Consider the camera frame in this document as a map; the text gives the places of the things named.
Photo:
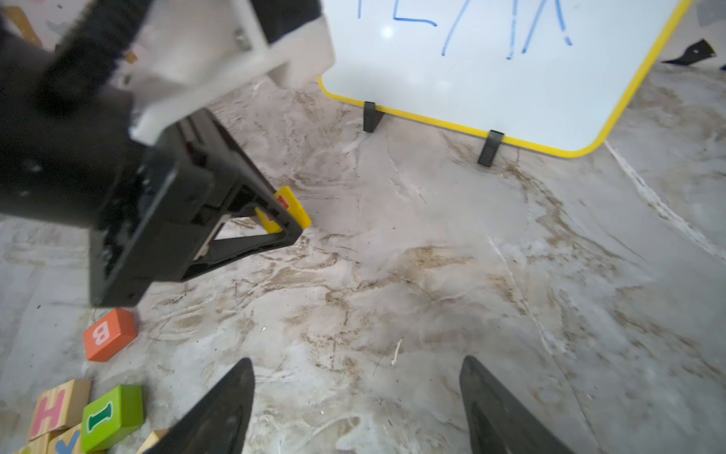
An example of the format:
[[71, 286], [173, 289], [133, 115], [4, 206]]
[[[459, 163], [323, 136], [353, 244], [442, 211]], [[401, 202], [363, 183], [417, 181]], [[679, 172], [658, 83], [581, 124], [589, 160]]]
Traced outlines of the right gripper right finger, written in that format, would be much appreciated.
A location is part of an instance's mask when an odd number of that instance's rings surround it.
[[570, 453], [478, 359], [464, 358], [459, 386], [474, 453]]

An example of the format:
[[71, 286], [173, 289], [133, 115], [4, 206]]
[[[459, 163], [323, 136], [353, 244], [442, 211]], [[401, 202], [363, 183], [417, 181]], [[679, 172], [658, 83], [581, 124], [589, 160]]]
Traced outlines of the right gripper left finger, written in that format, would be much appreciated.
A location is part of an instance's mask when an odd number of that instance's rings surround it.
[[240, 453], [253, 410], [255, 377], [240, 359], [149, 453]]

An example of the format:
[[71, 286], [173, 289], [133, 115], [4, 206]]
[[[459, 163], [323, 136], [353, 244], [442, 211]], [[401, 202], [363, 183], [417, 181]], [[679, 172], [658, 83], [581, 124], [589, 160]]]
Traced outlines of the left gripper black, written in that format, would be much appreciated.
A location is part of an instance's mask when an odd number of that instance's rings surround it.
[[217, 239], [226, 221], [289, 211], [236, 140], [207, 109], [167, 128], [142, 155], [132, 193], [113, 221], [90, 233], [90, 301], [136, 306], [154, 282], [183, 282], [236, 261], [293, 245], [303, 229]]

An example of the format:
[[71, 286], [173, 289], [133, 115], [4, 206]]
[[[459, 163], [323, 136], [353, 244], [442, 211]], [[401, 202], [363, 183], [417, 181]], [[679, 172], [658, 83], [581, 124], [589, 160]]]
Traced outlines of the yellow E block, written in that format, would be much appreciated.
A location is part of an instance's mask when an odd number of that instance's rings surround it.
[[[274, 194], [277, 202], [289, 212], [289, 214], [300, 224], [302, 230], [306, 230], [312, 224], [308, 213], [303, 208], [290, 187], [282, 187]], [[262, 227], [268, 234], [278, 234], [282, 232], [282, 228], [261, 209], [255, 209], [255, 215], [261, 222]]]

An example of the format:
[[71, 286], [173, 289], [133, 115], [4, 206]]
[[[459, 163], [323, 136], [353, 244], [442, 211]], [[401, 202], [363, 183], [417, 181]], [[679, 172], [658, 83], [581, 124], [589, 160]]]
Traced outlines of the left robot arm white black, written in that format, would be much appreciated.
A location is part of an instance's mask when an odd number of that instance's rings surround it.
[[86, 229], [90, 300], [131, 308], [302, 225], [210, 105], [334, 62], [318, 1], [92, 1], [55, 49], [1, 32], [1, 210]]

